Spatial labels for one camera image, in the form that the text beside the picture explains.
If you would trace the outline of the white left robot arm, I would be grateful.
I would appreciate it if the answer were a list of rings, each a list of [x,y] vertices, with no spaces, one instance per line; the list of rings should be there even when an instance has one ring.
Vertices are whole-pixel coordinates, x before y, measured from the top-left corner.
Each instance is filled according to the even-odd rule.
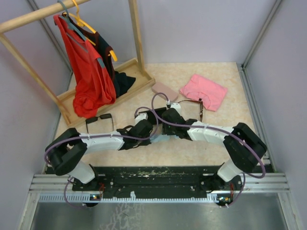
[[[82,161],[85,154],[105,150],[129,150],[142,141],[150,143],[153,125],[146,119],[130,128],[117,129],[110,133],[83,134],[69,128],[45,152],[45,160],[56,175],[69,175],[79,180],[89,190],[96,189],[100,179],[94,169]]]

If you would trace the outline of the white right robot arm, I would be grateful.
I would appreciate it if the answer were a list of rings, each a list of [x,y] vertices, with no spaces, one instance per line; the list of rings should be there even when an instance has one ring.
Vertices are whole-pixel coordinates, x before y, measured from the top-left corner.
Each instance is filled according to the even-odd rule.
[[[267,152],[267,146],[247,124],[239,122],[236,126],[228,127],[213,126],[196,119],[185,120],[174,108],[163,112],[159,120],[167,135],[191,141],[206,141],[227,150],[230,159],[222,164],[214,178],[217,188],[226,189],[235,176],[240,173],[251,174],[257,164],[262,168],[262,175],[257,178],[265,176],[261,158]]]

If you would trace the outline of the light blue cleaning cloth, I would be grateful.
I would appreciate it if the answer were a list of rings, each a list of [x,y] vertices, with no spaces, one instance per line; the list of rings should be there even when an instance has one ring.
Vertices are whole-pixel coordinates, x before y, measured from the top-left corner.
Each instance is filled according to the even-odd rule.
[[[156,135],[156,136],[153,136],[152,138],[150,138],[150,141],[151,143],[157,143],[157,142],[165,142],[165,141],[169,141],[171,139],[179,139],[178,136],[176,135],[171,135],[171,136],[168,136],[168,135]]]

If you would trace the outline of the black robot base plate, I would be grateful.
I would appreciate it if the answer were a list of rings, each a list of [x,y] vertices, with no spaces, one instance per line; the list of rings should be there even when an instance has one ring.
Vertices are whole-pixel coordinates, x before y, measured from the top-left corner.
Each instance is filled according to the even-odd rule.
[[[213,202],[227,206],[245,185],[245,178],[235,176],[224,182],[208,167],[98,167],[91,182],[68,177],[63,189],[65,202],[76,202],[75,192],[86,193],[83,204],[99,202]]]

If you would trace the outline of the black glasses case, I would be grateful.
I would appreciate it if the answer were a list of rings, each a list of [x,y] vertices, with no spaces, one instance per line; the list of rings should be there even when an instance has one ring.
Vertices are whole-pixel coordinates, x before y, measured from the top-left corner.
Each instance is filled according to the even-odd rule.
[[[156,108],[154,111],[155,113],[159,116],[162,117],[162,114],[167,110],[166,107],[160,107],[160,108]],[[152,125],[156,125],[156,117],[154,115],[154,113],[150,110],[145,110],[140,112],[140,114],[147,114],[147,120],[152,124]]]

